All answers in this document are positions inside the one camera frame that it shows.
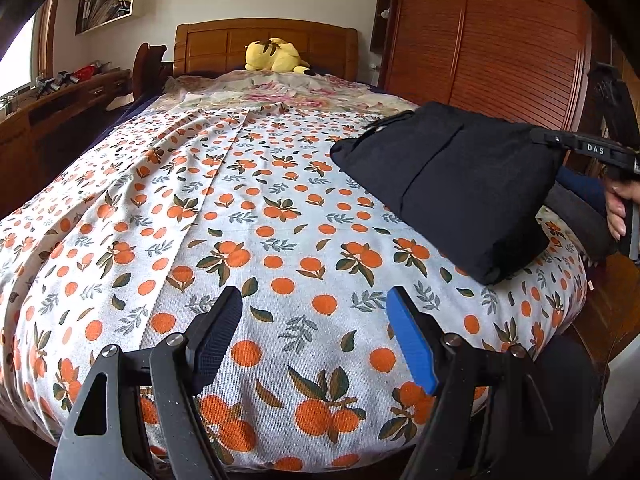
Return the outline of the right hand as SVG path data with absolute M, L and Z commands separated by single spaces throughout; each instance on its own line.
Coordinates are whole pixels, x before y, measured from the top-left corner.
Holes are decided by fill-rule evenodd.
M 626 235 L 626 209 L 625 200 L 632 200 L 636 204 L 640 200 L 640 185 L 638 181 L 620 182 L 606 177 L 605 183 L 605 208 L 608 229 L 616 242 Z

